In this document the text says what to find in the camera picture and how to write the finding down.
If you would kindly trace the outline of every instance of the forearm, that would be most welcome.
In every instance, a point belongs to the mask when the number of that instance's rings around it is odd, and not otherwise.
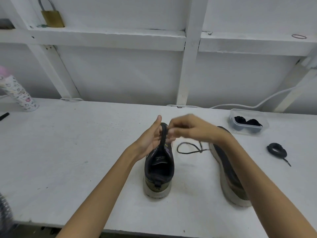
[[[271,237],[317,237],[317,233],[294,204],[265,175],[233,136],[221,144],[245,189],[267,235]]]
[[[58,238],[98,238],[135,163],[125,150],[106,176],[73,214]]]

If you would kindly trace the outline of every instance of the table surface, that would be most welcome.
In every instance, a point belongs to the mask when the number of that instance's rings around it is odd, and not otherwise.
[[[169,123],[173,117],[194,113],[228,128],[229,110],[36,100],[40,107],[31,113],[21,111],[8,97],[0,101],[0,114],[10,112],[0,122],[0,192],[18,223],[63,226],[158,114]],[[317,116],[265,115],[270,128],[260,136],[233,135],[317,229]],[[224,198],[219,165],[209,151],[176,152],[183,140],[173,145],[175,174],[170,194],[160,200],[147,197],[142,189],[144,159],[137,162],[105,230],[203,238],[267,237],[252,207],[237,207]],[[272,142],[287,150],[292,167],[267,152]]]

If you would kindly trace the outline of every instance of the padlock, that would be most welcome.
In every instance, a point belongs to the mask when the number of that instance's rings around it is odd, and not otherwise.
[[[42,15],[46,21],[48,27],[65,27],[61,14],[56,10],[54,3],[51,0],[48,0],[51,3],[53,11],[45,11],[42,1],[38,0],[40,7],[42,9]]]

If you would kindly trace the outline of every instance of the white sole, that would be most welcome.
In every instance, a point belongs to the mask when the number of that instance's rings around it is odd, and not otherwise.
[[[144,193],[148,196],[150,196],[151,198],[154,198],[154,199],[162,199],[164,197],[166,197],[169,192],[171,191],[171,187],[172,187],[172,181],[170,181],[168,187],[161,191],[161,192],[154,192],[153,190],[151,190],[146,182],[145,182],[145,176],[143,177],[143,190],[144,190]]]
[[[233,192],[233,190],[229,187],[227,180],[226,180],[225,173],[224,173],[224,167],[222,165],[221,159],[220,159],[219,155],[217,154],[213,144],[211,144],[211,143],[209,144],[209,149],[211,151],[212,156],[214,156],[214,158],[217,160],[217,162],[219,163],[219,166],[220,166],[220,185],[221,185],[221,189],[224,193],[224,196],[228,200],[230,200],[232,203],[234,203],[235,205],[238,205],[241,207],[252,206],[251,201],[240,199],[239,196],[237,196]]]

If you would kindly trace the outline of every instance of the black sneaker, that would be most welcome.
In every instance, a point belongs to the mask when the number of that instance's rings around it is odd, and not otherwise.
[[[224,196],[236,205],[242,207],[252,206],[247,193],[243,189],[242,184],[240,183],[236,172],[233,170],[225,152],[215,144],[210,143],[209,148],[212,155],[220,165],[220,184]]]
[[[167,124],[161,123],[161,126],[161,142],[145,159],[145,177],[143,179],[144,192],[148,196],[158,199],[168,195],[174,175],[172,145],[165,143]]]

